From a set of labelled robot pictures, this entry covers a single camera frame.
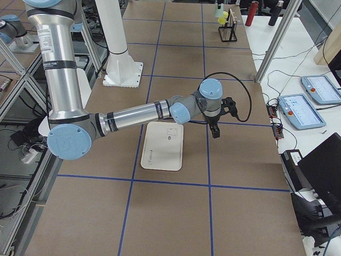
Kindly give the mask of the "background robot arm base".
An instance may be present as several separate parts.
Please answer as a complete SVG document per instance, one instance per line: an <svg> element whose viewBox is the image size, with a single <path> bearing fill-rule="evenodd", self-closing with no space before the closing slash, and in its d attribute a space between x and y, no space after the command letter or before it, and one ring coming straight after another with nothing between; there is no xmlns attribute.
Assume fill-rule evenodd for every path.
<svg viewBox="0 0 341 256"><path fill-rule="evenodd" d="M14 14L1 16L1 40L13 53L34 53L39 46L38 37L29 34Z"/></svg>

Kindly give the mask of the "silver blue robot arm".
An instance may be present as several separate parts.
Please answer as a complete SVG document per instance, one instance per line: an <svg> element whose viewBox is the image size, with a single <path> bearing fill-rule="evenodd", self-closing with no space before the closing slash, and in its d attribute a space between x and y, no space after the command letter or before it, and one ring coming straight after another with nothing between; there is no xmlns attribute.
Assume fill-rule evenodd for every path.
<svg viewBox="0 0 341 256"><path fill-rule="evenodd" d="M220 118L223 89L205 79L188 97L174 96L107 114L88 113L82 104L71 28L78 24L80 1L26 1L27 16L36 27L52 113L47 146L63 160L83 157L93 141L127 127L172 117L178 124L203 115L210 124Z"/></svg>

